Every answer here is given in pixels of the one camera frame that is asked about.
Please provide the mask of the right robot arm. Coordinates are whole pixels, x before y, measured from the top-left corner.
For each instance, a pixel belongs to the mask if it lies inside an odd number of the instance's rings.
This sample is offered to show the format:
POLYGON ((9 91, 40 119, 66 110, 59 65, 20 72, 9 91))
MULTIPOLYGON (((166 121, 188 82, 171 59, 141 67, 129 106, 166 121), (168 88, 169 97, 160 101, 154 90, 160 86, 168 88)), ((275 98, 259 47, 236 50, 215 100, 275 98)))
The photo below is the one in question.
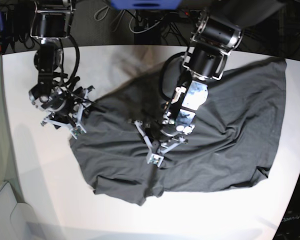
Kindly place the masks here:
POLYGON ((85 133, 82 122, 84 111, 91 106, 88 93, 93 89, 75 88, 80 80, 77 71, 80 50, 71 36, 76 10, 75 0, 36 0, 30 36, 38 40, 39 49, 33 63, 38 71, 37 83, 28 92, 31 104, 47 116, 41 124, 52 124, 56 129, 67 128, 74 137, 85 133), (70 40, 75 50, 71 74, 65 73, 63 40, 70 40))

